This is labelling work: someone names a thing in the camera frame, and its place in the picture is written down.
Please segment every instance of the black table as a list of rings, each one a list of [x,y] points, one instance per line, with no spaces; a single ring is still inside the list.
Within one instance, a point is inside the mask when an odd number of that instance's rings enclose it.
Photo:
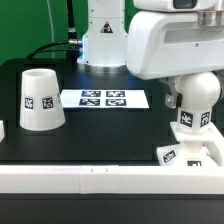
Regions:
[[[19,125],[21,74],[50,68],[62,89],[144,90],[149,109],[65,109],[66,123],[32,132]],[[0,67],[0,119],[6,137],[1,165],[149,165],[156,148],[175,144],[169,126],[177,110],[164,105],[158,80],[140,80],[128,72],[91,74],[63,59],[15,59]],[[212,122],[224,134],[223,103]],[[223,195],[0,195],[1,223],[223,223]]]

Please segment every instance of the white block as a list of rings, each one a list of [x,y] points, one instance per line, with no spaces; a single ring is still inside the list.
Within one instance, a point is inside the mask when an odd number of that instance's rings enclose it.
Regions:
[[[117,194],[118,183],[118,166],[81,166],[80,187],[82,194]]]
[[[1,193],[79,193],[77,166],[0,166]]]

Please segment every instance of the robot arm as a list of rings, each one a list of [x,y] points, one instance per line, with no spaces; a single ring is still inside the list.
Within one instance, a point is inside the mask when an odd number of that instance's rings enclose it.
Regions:
[[[139,12],[130,25],[128,69],[141,79],[168,77],[168,106],[175,107],[181,96],[177,122],[171,124],[180,144],[158,148],[160,164],[216,166],[203,145],[215,142],[218,133],[210,120],[220,96],[220,83],[212,71],[224,69],[223,1],[134,3],[145,11]]]

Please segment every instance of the white paper cup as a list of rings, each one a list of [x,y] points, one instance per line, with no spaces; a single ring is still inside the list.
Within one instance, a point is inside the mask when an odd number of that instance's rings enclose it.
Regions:
[[[20,126],[46,131],[65,123],[56,73],[51,69],[31,69],[22,73]]]

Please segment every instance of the green wall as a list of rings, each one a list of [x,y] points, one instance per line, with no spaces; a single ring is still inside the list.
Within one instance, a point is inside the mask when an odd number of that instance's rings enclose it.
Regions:
[[[66,0],[50,0],[55,28],[55,41],[67,39]],[[75,25],[79,37],[87,30],[87,0],[73,0]],[[136,13],[133,0],[126,0],[126,23]],[[1,0],[0,64],[12,58],[23,58],[36,48],[51,42],[51,28],[46,0]],[[56,57],[65,57],[57,53]],[[39,54],[36,57],[51,57]]]

